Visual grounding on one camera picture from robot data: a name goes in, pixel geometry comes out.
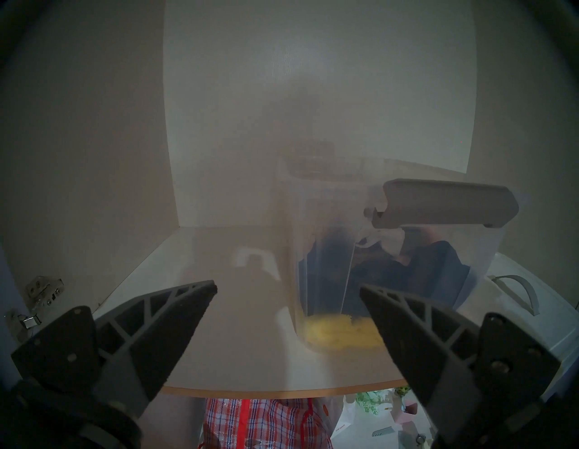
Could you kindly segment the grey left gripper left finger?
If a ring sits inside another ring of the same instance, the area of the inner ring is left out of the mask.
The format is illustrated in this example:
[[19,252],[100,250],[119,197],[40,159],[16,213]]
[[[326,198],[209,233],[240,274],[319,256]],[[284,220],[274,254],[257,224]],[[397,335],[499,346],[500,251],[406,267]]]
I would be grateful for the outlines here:
[[94,319],[76,306],[12,353],[24,380],[135,416],[160,392],[218,289],[213,280],[134,297]]

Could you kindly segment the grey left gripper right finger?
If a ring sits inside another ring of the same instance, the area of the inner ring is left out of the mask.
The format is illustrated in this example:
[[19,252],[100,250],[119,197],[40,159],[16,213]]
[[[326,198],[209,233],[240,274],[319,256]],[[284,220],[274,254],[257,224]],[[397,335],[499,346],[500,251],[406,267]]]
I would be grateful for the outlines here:
[[416,295],[363,284],[388,353],[437,428],[489,428],[537,401],[559,359],[511,319],[480,326]]

